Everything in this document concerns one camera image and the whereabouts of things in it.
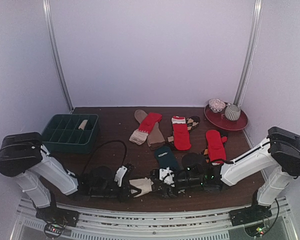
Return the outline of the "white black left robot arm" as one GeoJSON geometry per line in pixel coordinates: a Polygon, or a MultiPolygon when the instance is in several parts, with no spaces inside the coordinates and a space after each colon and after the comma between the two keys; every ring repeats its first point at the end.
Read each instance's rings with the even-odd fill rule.
{"type": "Polygon", "coordinates": [[[53,204],[53,193],[40,178],[53,184],[73,201],[90,198],[118,199],[125,202],[141,191],[130,184],[128,175],[133,165],[120,166],[116,172],[107,166],[76,174],[58,161],[44,145],[38,132],[6,136],[0,148],[0,173],[13,178],[34,206],[51,222],[62,218],[62,211],[53,204]]]}

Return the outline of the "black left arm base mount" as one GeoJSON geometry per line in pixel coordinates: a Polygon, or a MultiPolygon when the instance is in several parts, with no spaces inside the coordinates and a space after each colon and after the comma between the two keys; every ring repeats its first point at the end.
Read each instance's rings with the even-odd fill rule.
{"type": "Polygon", "coordinates": [[[59,207],[45,207],[36,209],[36,218],[46,223],[59,226],[76,227],[80,213],[74,210],[63,209],[59,207]]]}

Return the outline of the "cream brown striped sock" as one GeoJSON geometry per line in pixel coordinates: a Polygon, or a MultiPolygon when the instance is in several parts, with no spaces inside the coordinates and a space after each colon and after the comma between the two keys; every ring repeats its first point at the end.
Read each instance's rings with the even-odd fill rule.
{"type": "Polygon", "coordinates": [[[152,182],[152,180],[150,178],[147,178],[147,177],[144,177],[144,178],[138,178],[138,179],[131,179],[129,181],[129,183],[140,189],[141,190],[141,193],[140,194],[137,194],[135,197],[140,197],[142,195],[145,195],[145,194],[148,194],[152,191],[152,185],[154,184],[152,182]]]}

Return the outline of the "dark teal sock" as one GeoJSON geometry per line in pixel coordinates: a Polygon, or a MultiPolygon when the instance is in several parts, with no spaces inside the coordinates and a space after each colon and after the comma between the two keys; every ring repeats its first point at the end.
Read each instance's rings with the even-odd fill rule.
{"type": "Polygon", "coordinates": [[[172,171],[180,170],[175,155],[168,146],[162,146],[154,151],[154,157],[158,162],[160,169],[169,168],[172,171]]]}

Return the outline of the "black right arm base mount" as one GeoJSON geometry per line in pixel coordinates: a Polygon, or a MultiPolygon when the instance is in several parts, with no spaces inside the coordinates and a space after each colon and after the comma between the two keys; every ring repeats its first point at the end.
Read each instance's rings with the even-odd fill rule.
{"type": "Polygon", "coordinates": [[[245,225],[257,221],[261,221],[264,218],[270,218],[272,211],[270,206],[251,205],[229,212],[229,218],[232,226],[245,225]]]}

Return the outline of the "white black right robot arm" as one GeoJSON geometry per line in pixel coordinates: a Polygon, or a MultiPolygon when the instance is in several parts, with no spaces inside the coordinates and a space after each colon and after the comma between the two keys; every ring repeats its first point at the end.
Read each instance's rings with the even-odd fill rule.
{"type": "Polygon", "coordinates": [[[207,143],[203,153],[190,152],[181,159],[182,169],[166,166],[150,173],[152,191],[164,198],[176,198],[183,190],[202,188],[206,192],[220,192],[265,168],[274,166],[266,182],[256,190],[252,206],[246,210],[249,220],[258,220],[288,186],[300,176],[300,135],[273,126],[258,145],[246,153],[227,160],[224,144],[226,136],[209,130],[206,138],[218,137],[216,144],[207,143]]]}

